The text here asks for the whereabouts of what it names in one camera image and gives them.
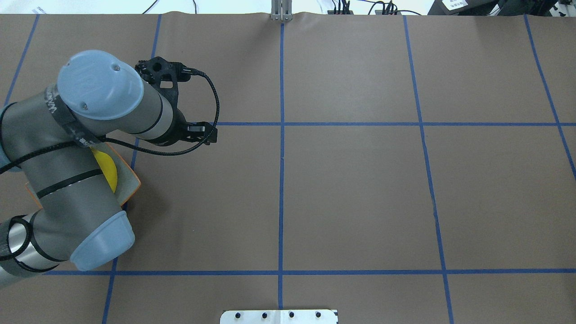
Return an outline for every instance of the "gray robot arm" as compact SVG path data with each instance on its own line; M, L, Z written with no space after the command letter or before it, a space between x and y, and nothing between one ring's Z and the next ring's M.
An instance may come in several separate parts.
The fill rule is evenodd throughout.
M217 101L214 127L187 123L176 108L176 83L194 74L203 73L162 58L133 69L106 52L85 51L44 93L1 111L0 167L28 156L19 166L43 208L0 224L0 288L66 260L90 270L132 246L126 212L86 147L114 142L105 139L114 130L159 146L215 142L219 102L209 78ZM172 88L160 88L161 81L172 81ZM74 145L59 147L71 139Z

